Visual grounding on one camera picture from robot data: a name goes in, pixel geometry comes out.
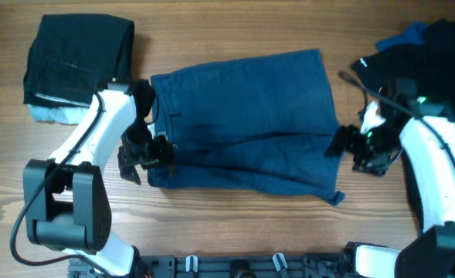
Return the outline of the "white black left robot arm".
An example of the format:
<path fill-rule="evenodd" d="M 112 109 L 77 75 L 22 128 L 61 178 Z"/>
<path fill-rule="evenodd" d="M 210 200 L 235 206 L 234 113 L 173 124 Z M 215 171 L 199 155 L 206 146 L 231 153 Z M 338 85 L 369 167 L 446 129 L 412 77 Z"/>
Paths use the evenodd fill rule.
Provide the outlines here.
<path fill-rule="evenodd" d="M 145 122 L 157 105 L 147 80 L 102 80 L 90 109 L 75 131 L 46 160 L 32 159 L 22 174 L 25 204 L 10 239 L 13 257 L 28 266 L 69 261 L 70 277 L 151 277 L 138 249 L 111 230 L 112 212 L 103 180 L 117 151 L 121 178 L 140 184 L 137 168 L 171 164 L 173 146 L 153 135 Z M 21 224 L 28 240 L 62 256 L 42 262 L 23 259 L 16 249 Z"/>

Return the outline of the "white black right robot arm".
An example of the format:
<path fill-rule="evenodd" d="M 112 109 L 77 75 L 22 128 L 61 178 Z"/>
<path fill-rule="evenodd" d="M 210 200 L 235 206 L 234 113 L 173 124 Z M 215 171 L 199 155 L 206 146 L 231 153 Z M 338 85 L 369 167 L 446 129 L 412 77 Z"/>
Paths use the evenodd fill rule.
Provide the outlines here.
<path fill-rule="evenodd" d="M 378 93 L 346 72 L 339 76 L 374 99 L 359 111 L 359 127 L 338 129 L 327 154 L 351 153 L 355 171 L 375 176 L 405 156 L 419 237 L 404 249 L 350 242 L 336 263 L 337 275 L 455 277 L 455 120 L 450 105 L 419 93 L 413 80 L 392 80 Z"/>

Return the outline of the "navy blue shorts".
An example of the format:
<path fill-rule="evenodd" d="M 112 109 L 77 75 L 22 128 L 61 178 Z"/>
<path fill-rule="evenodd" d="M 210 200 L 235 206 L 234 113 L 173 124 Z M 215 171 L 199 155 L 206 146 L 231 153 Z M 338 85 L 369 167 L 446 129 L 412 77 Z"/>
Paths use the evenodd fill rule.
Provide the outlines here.
<path fill-rule="evenodd" d="M 154 132 L 174 145 L 148 183 L 313 195 L 337 205 L 339 128 L 317 49 L 190 66 L 154 75 Z"/>

